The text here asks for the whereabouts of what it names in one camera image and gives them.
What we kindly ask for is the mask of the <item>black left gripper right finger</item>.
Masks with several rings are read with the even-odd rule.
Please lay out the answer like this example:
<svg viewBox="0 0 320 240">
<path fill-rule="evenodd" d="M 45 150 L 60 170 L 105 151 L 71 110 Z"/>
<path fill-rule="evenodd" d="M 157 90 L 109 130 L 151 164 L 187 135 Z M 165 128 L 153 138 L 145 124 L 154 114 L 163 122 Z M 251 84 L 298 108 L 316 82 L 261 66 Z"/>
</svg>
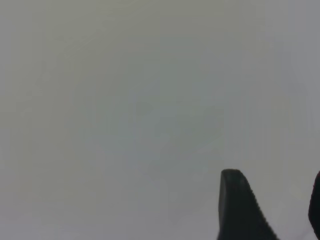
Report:
<svg viewBox="0 0 320 240">
<path fill-rule="evenodd" d="M 320 240 L 320 173 L 318 172 L 310 197 L 308 208 L 308 219 L 313 232 L 318 240 Z"/>
</svg>

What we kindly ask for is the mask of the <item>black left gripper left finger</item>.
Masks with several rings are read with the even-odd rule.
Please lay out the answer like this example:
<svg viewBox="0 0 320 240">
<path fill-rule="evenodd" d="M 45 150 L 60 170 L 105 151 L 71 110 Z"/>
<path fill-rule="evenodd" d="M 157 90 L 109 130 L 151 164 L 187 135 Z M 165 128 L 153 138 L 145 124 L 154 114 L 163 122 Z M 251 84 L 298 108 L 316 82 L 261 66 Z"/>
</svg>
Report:
<svg viewBox="0 0 320 240">
<path fill-rule="evenodd" d="M 218 201 L 218 240 L 276 240 L 255 194 L 238 169 L 220 173 Z"/>
</svg>

